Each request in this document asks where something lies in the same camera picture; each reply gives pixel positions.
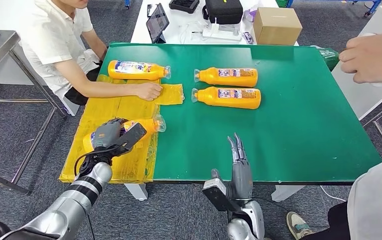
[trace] green table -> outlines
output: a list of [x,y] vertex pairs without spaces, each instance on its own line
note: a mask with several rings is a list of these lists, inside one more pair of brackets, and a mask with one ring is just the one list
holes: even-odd
[[[217,168],[230,180],[226,139],[241,137],[255,182],[351,184],[381,158],[314,47],[112,43],[111,60],[170,65],[185,101],[161,107],[155,181],[205,181]],[[257,110],[191,102],[194,69],[256,68],[262,92]]]

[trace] person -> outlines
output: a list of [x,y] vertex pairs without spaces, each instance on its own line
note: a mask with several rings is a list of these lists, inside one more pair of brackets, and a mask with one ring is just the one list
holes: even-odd
[[[382,34],[349,40],[339,59],[356,83],[382,83]],[[328,222],[330,228],[314,233],[297,213],[287,214],[296,240],[382,240],[382,163],[356,179],[348,201],[329,210]]]
[[[31,14],[20,30],[21,44],[32,68],[61,99],[78,105],[88,98],[138,96],[152,101],[159,84],[97,82],[106,45],[93,29],[88,0],[34,0]],[[90,46],[85,50],[80,37]]]

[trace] wrist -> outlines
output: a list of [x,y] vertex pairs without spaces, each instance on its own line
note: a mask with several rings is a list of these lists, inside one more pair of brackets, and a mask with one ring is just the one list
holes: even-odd
[[120,84],[125,89],[125,96],[137,96],[137,84]]

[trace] yellow plastic sheet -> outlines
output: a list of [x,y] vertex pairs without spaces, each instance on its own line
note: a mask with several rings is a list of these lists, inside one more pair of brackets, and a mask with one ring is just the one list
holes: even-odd
[[158,105],[182,104],[185,99],[183,95],[182,84],[162,84],[163,91],[161,95],[154,99]]
[[[116,84],[126,83],[124,80],[112,79],[105,75],[99,75],[97,80]],[[127,81],[128,84],[143,82],[149,81]],[[181,84],[162,85],[163,97],[158,102],[145,101],[136,96],[90,98],[80,119],[70,152],[61,171],[60,181],[70,183],[74,180],[73,166],[77,158],[86,153],[82,143],[83,138],[87,134],[94,132],[101,124],[113,118],[128,120],[151,118],[159,113],[158,105],[181,104],[183,102]],[[152,181],[157,153],[157,139],[158,133],[155,133],[151,138],[139,141],[128,154],[113,158],[113,177],[110,183],[145,183]],[[82,164],[83,159],[79,161],[78,168]]]

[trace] white shirt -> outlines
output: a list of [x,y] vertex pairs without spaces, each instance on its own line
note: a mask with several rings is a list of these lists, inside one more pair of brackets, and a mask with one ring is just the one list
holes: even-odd
[[382,163],[354,182],[347,213],[351,240],[382,240]]
[[72,86],[54,63],[74,59],[85,74],[98,67],[95,64],[99,62],[98,56],[90,49],[85,50],[80,39],[82,32],[91,30],[87,8],[76,9],[72,20],[51,0],[35,0],[30,17],[19,33],[27,60],[60,98]]

